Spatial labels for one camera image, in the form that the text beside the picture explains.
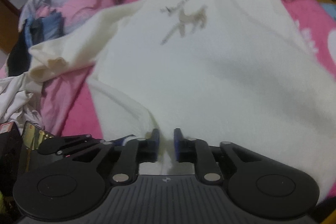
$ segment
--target blue cloth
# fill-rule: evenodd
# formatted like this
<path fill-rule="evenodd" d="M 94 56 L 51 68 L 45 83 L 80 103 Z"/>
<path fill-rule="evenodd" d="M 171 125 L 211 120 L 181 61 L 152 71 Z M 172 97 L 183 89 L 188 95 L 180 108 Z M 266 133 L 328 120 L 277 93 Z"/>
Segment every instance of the blue cloth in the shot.
<path fill-rule="evenodd" d="M 25 42 L 27 45 L 27 49 L 29 49 L 33 45 L 32 36 L 30 34 L 30 26 L 34 22 L 34 20 L 35 18 L 33 18 L 32 16 L 29 16 L 27 18 L 26 25 L 25 25 Z"/>
<path fill-rule="evenodd" d="M 331 3 L 320 3 L 322 8 L 334 19 L 336 20 L 336 4 Z"/>
<path fill-rule="evenodd" d="M 42 25 L 44 41 L 63 36 L 63 18 L 61 13 L 52 12 L 49 16 L 42 18 Z"/>
<path fill-rule="evenodd" d="M 41 42 L 63 36 L 63 17 L 53 11 L 49 16 L 35 19 L 29 16 L 25 25 L 25 42 L 27 49 Z"/>

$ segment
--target metal screw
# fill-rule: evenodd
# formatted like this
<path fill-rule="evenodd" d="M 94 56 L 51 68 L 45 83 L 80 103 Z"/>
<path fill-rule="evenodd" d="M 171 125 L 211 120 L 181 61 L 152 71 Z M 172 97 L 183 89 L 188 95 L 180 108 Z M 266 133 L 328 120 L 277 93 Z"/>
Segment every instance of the metal screw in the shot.
<path fill-rule="evenodd" d="M 207 181 L 217 181 L 220 180 L 221 176 L 216 173 L 208 173 L 204 176 Z"/>
<path fill-rule="evenodd" d="M 129 176 L 123 173 L 115 174 L 112 179 L 116 182 L 124 182 L 129 179 Z"/>

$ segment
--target bed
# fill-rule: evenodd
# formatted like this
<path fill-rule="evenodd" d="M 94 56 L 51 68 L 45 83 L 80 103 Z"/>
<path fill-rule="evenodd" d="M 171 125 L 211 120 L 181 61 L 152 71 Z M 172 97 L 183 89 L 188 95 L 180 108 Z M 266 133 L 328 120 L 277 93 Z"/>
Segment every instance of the bed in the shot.
<path fill-rule="evenodd" d="M 137 0 L 103 3 L 99 9 L 91 9 L 90 16 L 106 7 L 134 1 Z M 336 22 L 315 0 L 282 0 L 282 3 L 296 23 L 311 54 L 335 78 Z M 39 10 L 38 16 L 45 16 L 44 11 Z M 94 138 L 104 138 L 85 81 L 92 69 L 93 66 L 71 71 L 44 83 L 40 113 L 47 131 L 61 136 L 91 134 Z M 2 77 L 5 77 L 4 68 L 1 72 Z M 329 196 L 336 196 L 336 184 Z"/>

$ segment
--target white fabric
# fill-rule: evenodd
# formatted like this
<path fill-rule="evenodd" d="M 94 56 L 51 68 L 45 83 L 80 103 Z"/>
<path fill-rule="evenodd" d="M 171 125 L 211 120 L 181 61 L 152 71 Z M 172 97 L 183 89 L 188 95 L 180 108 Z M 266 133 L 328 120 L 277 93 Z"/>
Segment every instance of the white fabric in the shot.
<path fill-rule="evenodd" d="M 120 5 L 105 9 L 92 17 L 88 24 L 65 37 L 43 42 L 29 49 L 32 55 L 29 74 L 36 81 L 47 81 L 65 71 L 92 65 L 98 53 L 118 30 L 122 18 L 137 12 L 143 0 L 130 5 Z M 279 0 L 273 5 L 280 6 Z"/>
<path fill-rule="evenodd" d="M 181 25 L 192 18 L 200 22 Z M 180 127 L 307 172 L 320 198 L 334 182 L 336 85 L 305 53 L 280 0 L 143 0 L 30 52 L 37 80 L 97 60 L 87 82 L 105 138 L 143 137 L 153 127 L 162 134 L 160 162 L 142 173 L 179 172 L 172 137 Z"/>
<path fill-rule="evenodd" d="M 42 83 L 33 81 L 27 73 L 0 80 L 0 123 L 16 122 L 22 133 L 26 121 L 43 126 L 36 111 Z"/>

